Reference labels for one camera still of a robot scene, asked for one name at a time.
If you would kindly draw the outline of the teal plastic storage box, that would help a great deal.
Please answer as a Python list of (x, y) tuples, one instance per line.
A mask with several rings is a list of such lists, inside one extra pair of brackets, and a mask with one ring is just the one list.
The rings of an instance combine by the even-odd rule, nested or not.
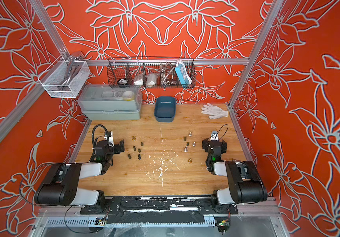
[(160, 96), (155, 104), (154, 116), (158, 122), (173, 122), (176, 115), (176, 99)]

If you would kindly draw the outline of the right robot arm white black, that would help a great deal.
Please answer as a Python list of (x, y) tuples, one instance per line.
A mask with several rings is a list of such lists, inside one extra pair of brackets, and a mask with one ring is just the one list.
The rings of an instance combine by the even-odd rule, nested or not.
[(212, 131), (211, 137), (202, 141), (202, 148), (207, 153), (207, 170), (228, 180), (228, 187), (215, 190), (212, 194), (215, 205), (238, 203), (255, 204), (266, 201), (267, 189), (252, 161), (224, 161), (222, 155), (227, 152), (227, 142), (219, 139), (219, 132)]

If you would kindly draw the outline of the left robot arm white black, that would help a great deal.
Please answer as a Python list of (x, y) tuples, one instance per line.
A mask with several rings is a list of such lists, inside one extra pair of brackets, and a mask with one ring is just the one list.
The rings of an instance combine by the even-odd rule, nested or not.
[(98, 124), (91, 134), (92, 155), (87, 163), (52, 164), (34, 196), (38, 205), (106, 207), (103, 191), (79, 187), (79, 181), (104, 175), (113, 156), (125, 151), (124, 140), (114, 142), (113, 132)]

